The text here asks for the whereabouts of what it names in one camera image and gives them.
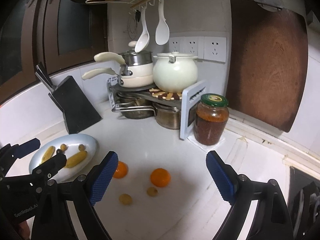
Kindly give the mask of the left hand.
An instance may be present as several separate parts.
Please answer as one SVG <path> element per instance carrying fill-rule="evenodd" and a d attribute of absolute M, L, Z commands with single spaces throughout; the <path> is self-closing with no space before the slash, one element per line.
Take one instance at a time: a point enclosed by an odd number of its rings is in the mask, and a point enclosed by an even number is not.
<path fill-rule="evenodd" d="M 16 225 L 16 231 L 18 235 L 21 237 L 21 239 L 30 239 L 30 228 L 26 220 Z"/>

